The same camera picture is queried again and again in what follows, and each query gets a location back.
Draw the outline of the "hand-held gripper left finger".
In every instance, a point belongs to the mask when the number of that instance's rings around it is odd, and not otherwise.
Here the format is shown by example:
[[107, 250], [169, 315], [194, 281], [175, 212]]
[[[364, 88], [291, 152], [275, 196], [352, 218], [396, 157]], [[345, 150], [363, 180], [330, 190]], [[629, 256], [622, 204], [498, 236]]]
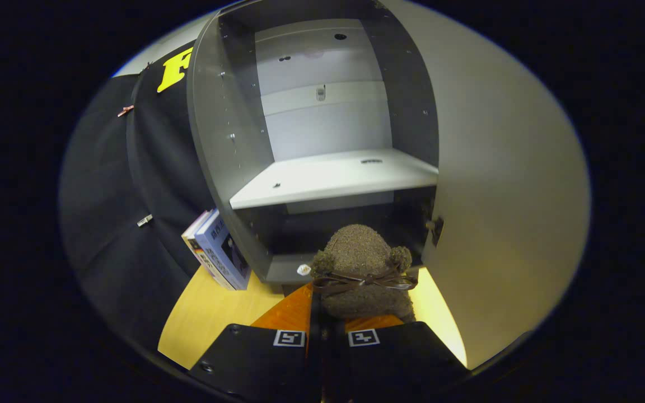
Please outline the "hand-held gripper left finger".
[[228, 324], [190, 369], [190, 378], [228, 402], [318, 402], [319, 350], [303, 285], [250, 326]]

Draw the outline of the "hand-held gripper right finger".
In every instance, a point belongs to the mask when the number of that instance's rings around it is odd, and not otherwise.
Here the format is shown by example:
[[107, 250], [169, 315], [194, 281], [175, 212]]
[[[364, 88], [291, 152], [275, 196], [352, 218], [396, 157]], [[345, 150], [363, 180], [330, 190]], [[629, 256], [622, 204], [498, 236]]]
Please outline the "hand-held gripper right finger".
[[346, 331], [323, 316], [325, 402], [438, 402], [469, 370], [422, 321]]

